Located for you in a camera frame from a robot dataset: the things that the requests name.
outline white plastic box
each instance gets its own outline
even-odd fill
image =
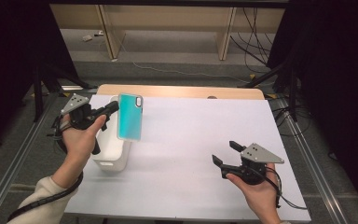
[[[101,152],[97,155],[91,155],[91,158],[104,171],[119,172],[127,164],[131,142],[123,141],[117,138],[117,112],[110,116],[106,123],[107,129],[97,133],[97,141]]]

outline white table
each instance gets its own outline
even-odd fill
[[[90,103],[100,107],[109,99],[94,95]],[[226,164],[241,163],[230,140],[257,143],[283,158],[285,163],[276,165],[283,195],[305,206],[267,101],[145,97],[142,139],[131,144],[125,170],[103,172],[90,160],[65,212],[211,222],[257,219],[212,162],[214,154]],[[310,221],[308,211],[283,200],[281,206],[283,220]]]

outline sleeve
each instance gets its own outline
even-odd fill
[[[56,193],[60,193],[65,189],[58,186],[52,179],[51,176],[45,177],[39,180],[36,184],[36,188],[33,194],[26,198],[19,206],[19,208],[36,202],[40,199],[47,198]],[[71,194],[54,201],[36,207],[18,217],[13,218],[8,224],[27,224],[27,223],[60,223],[60,220],[69,200],[77,193],[77,189]]]

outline phone case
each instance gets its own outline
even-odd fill
[[[118,96],[117,138],[141,140],[143,106],[144,98],[140,95],[121,93]]]

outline human hand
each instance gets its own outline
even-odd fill
[[[69,115],[64,116],[62,122],[67,120]],[[67,155],[63,164],[51,177],[57,185],[68,189],[76,182],[90,158],[95,147],[95,136],[103,127],[105,120],[106,115],[101,115],[86,130],[69,128],[63,131],[62,137]]]
[[[268,163],[267,167],[275,170],[273,163]],[[236,175],[227,174],[226,177],[242,191],[249,207],[255,212],[262,223],[281,223],[276,209],[277,191],[269,182],[263,181],[258,185],[248,185]],[[266,177],[277,185],[277,177],[269,169],[267,169]]]

